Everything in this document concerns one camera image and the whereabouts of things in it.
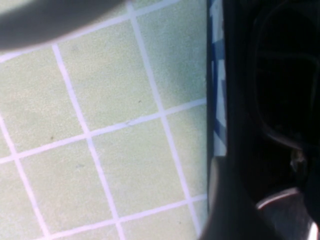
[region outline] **dark object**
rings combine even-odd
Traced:
[[[319,1],[224,0],[223,11],[227,156],[208,150],[201,239],[306,239],[320,217]],[[296,191],[275,197],[285,189]]]

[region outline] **white grout line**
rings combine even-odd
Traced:
[[[25,191],[29,197],[29,200],[31,202],[31,205],[32,205],[32,209],[35,213],[35,216],[36,216],[36,219],[40,225],[40,228],[42,230],[42,233],[45,237],[49,236],[49,230],[47,228],[47,225],[44,221],[44,218],[39,210],[39,207],[38,207],[38,204],[37,204],[37,201],[36,201],[36,197],[31,189],[31,186],[30,186],[30,183],[28,181],[28,178],[27,178],[27,175],[22,167],[22,164],[20,162],[20,159],[18,158],[17,156],[17,151],[16,151],[16,148],[15,148],[15,145],[9,135],[9,132],[8,132],[8,129],[5,125],[5,121],[4,119],[0,116],[0,129],[3,133],[3,136],[4,136],[4,139],[10,149],[10,152],[12,154],[12,158],[14,160],[14,163],[15,163],[15,166],[18,170],[18,173],[19,173],[19,176],[22,180],[22,183],[23,183],[23,186],[25,188]]]
[[[106,133],[110,133],[116,130],[120,130],[120,129],[124,129],[127,127],[131,127],[137,124],[141,124],[141,123],[145,123],[154,119],[158,119],[160,118],[160,114],[159,113],[154,113],[151,115],[147,115],[147,116],[141,116],[139,118],[130,120],[130,121],[126,121],[126,122],[121,122],[121,123],[117,123],[115,125],[111,125],[111,126],[107,126],[104,128],[100,128],[97,130],[93,130],[91,132],[91,136],[97,136],[97,135],[101,135],[101,134],[106,134]]]
[[[90,135],[89,128],[88,128],[88,126],[87,126],[87,124],[85,122],[85,118],[84,118],[84,116],[82,114],[82,111],[81,111],[81,108],[79,106],[76,94],[75,94],[75,92],[73,90],[73,87],[72,87],[72,84],[71,84],[71,81],[70,81],[70,78],[69,78],[68,72],[66,70],[66,67],[64,65],[63,59],[61,57],[58,45],[54,44],[52,46],[52,50],[54,52],[58,67],[59,67],[59,69],[61,71],[61,74],[62,74],[62,77],[64,79],[64,82],[65,82],[65,85],[66,85],[66,88],[67,88],[67,92],[69,94],[70,100],[71,100],[72,105],[74,107],[74,110],[76,112],[77,118],[78,118],[78,120],[80,122],[80,125],[82,127],[82,130],[83,130],[83,132],[85,134],[85,138],[86,138],[89,150],[91,152],[91,155],[92,155],[92,158],[93,158],[93,161],[94,161],[98,176],[100,178],[100,181],[101,181],[105,196],[106,196],[107,201],[109,203],[109,207],[110,207],[110,210],[111,210],[112,218],[116,222],[115,225],[116,225],[116,228],[117,228],[117,231],[118,231],[118,234],[119,234],[119,238],[120,238],[120,240],[125,240],[126,238],[125,238],[123,229],[122,229],[122,227],[121,227],[121,225],[120,225],[120,223],[118,221],[119,220],[119,216],[118,216],[118,213],[117,213],[117,210],[116,210],[116,206],[115,206],[112,194],[110,192],[110,189],[109,189],[109,186],[108,186],[108,183],[107,183],[103,168],[101,166],[98,154],[96,152],[96,148],[95,148],[94,143],[92,141],[92,137]]]
[[[167,116],[167,115],[170,115],[170,114],[175,114],[175,113],[178,113],[178,112],[181,112],[181,111],[184,111],[184,110],[188,110],[188,109],[191,109],[191,108],[194,108],[194,107],[198,107],[198,106],[201,106],[201,105],[205,105],[205,104],[207,104],[207,99],[206,98],[197,99],[197,100],[194,100],[194,101],[190,101],[190,102],[181,104],[179,106],[171,107],[171,108],[165,110],[165,115]]]
[[[137,41],[139,49],[140,49],[140,53],[141,53],[141,56],[142,56],[143,64],[144,64],[144,67],[145,67],[145,70],[146,70],[146,73],[147,73],[147,76],[148,76],[148,79],[149,79],[149,83],[150,83],[150,86],[151,86],[151,89],[152,89],[152,94],[153,94],[154,100],[156,102],[156,105],[158,107],[159,113],[161,115],[162,125],[164,127],[165,135],[167,137],[167,140],[168,140],[168,143],[169,143],[169,146],[170,146],[170,150],[171,150],[171,153],[172,153],[174,164],[175,164],[178,176],[180,178],[180,182],[181,182],[181,185],[182,185],[182,189],[183,189],[185,198],[186,198],[186,200],[188,202],[188,207],[189,207],[189,210],[190,210],[190,213],[191,213],[191,216],[192,216],[192,220],[193,220],[193,223],[194,223],[195,231],[196,231],[197,235],[199,236],[201,234],[200,223],[199,223],[199,220],[198,220],[198,217],[197,217],[197,214],[196,214],[195,207],[192,204],[192,202],[190,201],[191,197],[190,197],[189,189],[188,189],[188,186],[187,186],[187,181],[186,181],[183,169],[182,169],[182,165],[181,165],[181,162],[180,162],[180,159],[179,159],[179,155],[178,155],[175,143],[174,143],[174,139],[173,139],[170,127],[169,127],[169,123],[168,123],[168,120],[167,120],[166,115],[165,115],[165,110],[164,110],[164,107],[163,107],[162,102],[161,102],[161,98],[160,98],[160,95],[159,95],[159,92],[158,92],[158,88],[157,88],[157,85],[156,85],[156,82],[155,82],[154,74],[153,74],[153,71],[152,71],[152,68],[151,68],[151,65],[150,65],[150,62],[149,62],[147,50],[145,48],[145,44],[144,44],[144,41],[143,41],[143,38],[142,38],[142,35],[141,35],[141,32],[140,32],[140,28],[139,28],[139,25],[138,25],[138,22],[137,22],[137,19],[136,19],[136,16],[135,16],[135,10],[134,10],[134,7],[133,7],[133,5],[132,5],[132,3],[130,1],[126,2],[126,8],[128,10],[128,13],[130,14],[130,20],[131,20],[131,23],[132,23],[134,35],[135,35],[136,41]]]
[[[194,101],[190,101],[190,102],[184,103],[184,104],[179,105],[179,106],[171,107],[171,108],[165,110],[165,114],[166,115],[170,115],[170,114],[178,113],[178,112],[185,111],[185,110],[197,107],[197,106],[205,105],[206,103],[207,103],[207,101],[206,101],[205,98],[197,99],[197,100],[194,100]],[[161,117],[160,113],[157,112],[157,113],[153,113],[153,114],[150,114],[150,115],[147,115],[147,116],[141,116],[141,117],[138,117],[136,119],[129,120],[129,121],[126,121],[126,122],[121,122],[121,123],[117,123],[117,124],[114,124],[114,125],[111,125],[111,126],[99,128],[99,129],[91,131],[89,134],[90,134],[91,137],[94,137],[94,136],[98,136],[98,135],[102,135],[102,134],[106,134],[106,133],[111,133],[113,131],[117,131],[117,130],[128,128],[128,127],[131,127],[131,126],[134,126],[134,125],[137,125],[137,124],[141,124],[141,123],[145,123],[145,122],[148,122],[148,121],[152,121],[152,120],[158,119],[160,117]],[[35,154],[40,154],[42,152],[45,152],[45,151],[48,151],[48,150],[51,150],[51,149],[55,149],[55,148],[58,148],[58,147],[62,147],[64,145],[75,143],[77,141],[81,141],[81,140],[85,140],[85,139],[86,139],[86,135],[85,134],[80,134],[80,135],[77,135],[77,136],[72,136],[72,137],[69,137],[69,138],[65,138],[63,140],[58,140],[58,141],[55,141],[55,142],[51,142],[51,143],[48,143],[46,145],[42,145],[42,146],[30,149],[30,150],[26,150],[26,151],[17,153],[16,155],[17,155],[17,157],[19,159],[22,159],[22,158],[26,158],[26,157],[29,157],[29,156],[32,156],[32,155],[35,155]],[[14,159],[13,159],[12,156],[6,156],[6,157],[3,157],[3,158],[0,158],[0,165],[1,164],[5,164],[7,162],[11,162],[13,160]]]
[[[175,4],[179,1],[181,1],[181,0],[163,0],[163,1],[157,2],[155,4],[140,8],[139,10],[136,11],[136,14],[137,14],[137,16],[148,14],[153,11],[156,11],[156,10],[165,8],[167,6],[170,6],[172,4]],[[46,42],[43,44],[32,46],[30,48],[26,48],[26,49],[22,49],[22,50],[18,50],[18,51],[13,51],[13,52],[8,52],[3,55],[0,55],[0,63],[4,63],[8,60],[14,59],[14,58],[16,58],[20,55],[23,55],[23,54],[27,54],[27,53],[30,53],[30,52],[33,52],[33,51],[36,51],[39,49],[50,47],[52,44],[57,44],[57,43],[60,43],[60,42],[66,41],[66,40],[78,38],[80,36],[92,33],[94,31],[122,23],[124,21],[129,20],[129,19],[130,19],[130,16],[128,14],[124,14],[121,16],[117,16],[117,17],[105,20],[100,23],[95,23],[92,25],[84,26],[74,32],[71,32],[70,34],[67,34],[67,35],[64,35],[58,39],[55,39],[54,41],[49,41],[49,42]]]
[[[198,202],[198,201],[202,201],[202,200],[206,200],[207,199],[207,195],[206,194],[202,194],[202,195],[198,195],[198,196],[194,196],[191,198],[191,201],[194,202]],[[187,205],[188,201],[187,200],[183,200],[183,201],[178,201],[178,202],[174,202],[174,203],[170,203],[164,206],[160,206],[160,207],[156,207],[154,209],[150,209],[150,210],[146,210],[146,211],[142,211],[142,212],[138,212],[138,213],[134,213],[132,215],[128,215],[128,216],[123,216],[119,218],[119,223],[124,223],[124,222],[128,222],[128,221],[132,221],[132,220],[137,220],[137,219],[141,219],[147,216],[151,216],[154,214],[158,214],[161,212],[165,212],[171,209],[175,209],[175,208],[179,208],[182,207],[184,205]],[[109,220],[105,220],[105,221],[100,221],[94,224],[90,224],[90,225],[84,225],[84,226],[80,226],[80,227],[76,227],[70,230],[66,230],[66,231],[62,231],[62,232],[57,232],[54,233],[50,236],[50,239],[58,239],[58,238],[64,238],[64,237],[70,237],[72,235],[75,234],[79,234],[82,232],[86,232],[86,231],[90,231],[90,230],[94,230],[94,229],[99,229],[99,228],[103,228],[106,226],[110,226],[115,224],[116,221],[114,219],[109,219]]]
[[[163,0],[163,1],[159,1],[159,2],[157,2],[155,4],[152,4],[152,5],[149,5],[149,6],[146,6],[146,7],[142,7],[140,9],[135,10],[134,15],[135,16],[141,16],[141,15],[144,15],[144,14],[148,14],[148,13],[163,9],[165,7],[168,7],[168,6],[172,5],[172,4],[176,4],[176,3],[180,2],[180,1],[181,0]]]

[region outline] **pale green tile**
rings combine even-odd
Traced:
[[[135,9],[140,9],[158,2],[161,2],[161,0],[133,0],[132,5]]]
[[[13,162],[0,166],[0,189],[0,239],[30,240],[41,237],[41,229]]]
[[[201,230],[204,229],[208,218],[208,203],[207,200],[196,201],[193,203],[196,215],[198,217]]]
[[[181,0],[137,18],[165,108],[206,95],[206,3]]]
[[[2,132],[0,132],[0,158],[7,157],[10,154],[11,153],[8,144],[6,143],[5,137]]]
[[[51,233],[112,217],[86,141],[24,158],[22,165]]]
[[[122,224],[126,240],[195,240],[187,206],[173,208]]]
[[[16,149],[82,133],[51,48],[0,65],[0,112]]]
[[[120,216],[184,199],[159,119],[93,139]]]
[[[59,240],[119,240],[117,229],[114,225],[93,229],[72,236],[58,238]]]
[[[168,116],[175,147],[190,194],[207,193],[206,106],[198,106]]]
[[[91,130],[157,111],[130,21],[59,46]]]

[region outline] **metal part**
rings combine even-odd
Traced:
[[[318,228],[308,215],[303,194],[297,188],[266,197],[256,207],[284,240],[318,239]]]
[[[290,166],[300,187],[304,185],[308,177],[308,159],[303,151],[293,149],[291,151]]]

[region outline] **tiled floor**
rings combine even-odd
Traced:
[[[1,240],[197,238],[205,0],[127,2],[0,62]]]

